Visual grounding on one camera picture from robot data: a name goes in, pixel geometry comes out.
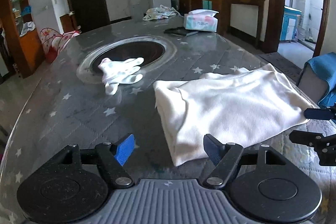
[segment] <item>crumpled cloth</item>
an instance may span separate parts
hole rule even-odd
[[[244,148],[308,122],[314,106],[271,65],[233,75],[206,73],[199,80],[156,81],[157,111],[175,166],[207,157],[203,136]]]
[[[119,84],[134,84],[142,79],[142,74],[132,75],[140,70],[139,65],[144,59],[130,58],[125,61],[111,61],[104,58],[98,65],[98,68],[104,73],[102,82],[105,84],[105,93],[114,95],[117,92]]]
[[[144,21],[150,21],[153,19],[165,19],[173,15],[179,15],[179,12],[174,8],[165,7],[160,5],[158,8],[148,9],[146,15],[144,16]]]
[[[35,29],[35,24],[34,22],[26,22],[23,24],[22,31],[20,34],[20,37],[23,37],[26,33],[31,32]]]

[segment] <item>blue cabinet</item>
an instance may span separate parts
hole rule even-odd
[[[301,11],[285,6],[283,13],[283,21],[281,28],[280,40],[294,39],[295,31],[297,29]]]

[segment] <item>blue towel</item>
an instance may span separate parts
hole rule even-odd
[[[327,82],[329,89],[319,101],[320,108],[333,106],[336,102],[336,53],[330,52],[308,60],[305,66],[310,65],[313,72]]]

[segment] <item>gray chair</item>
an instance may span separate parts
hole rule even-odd
[[[300,79],[296,85],[316,104],[319,103],[319,101],[328,91],[327,82],[318,78],[318,76],[313,72],[310,65],[308,64],[303,68]]]

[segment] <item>wooden cabinet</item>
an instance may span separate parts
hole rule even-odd
[[[61,20],[64,33],[80,30],[80,26],[77,26],[74,12],[62,15],[59,19]]]
[[[20,37],[23,24],[33,21],[31,13],[21,14],[28,6],[29,0],[0,0],[0,19],[8,49],[23,78],[32,75],[45,59],[36,29]]]

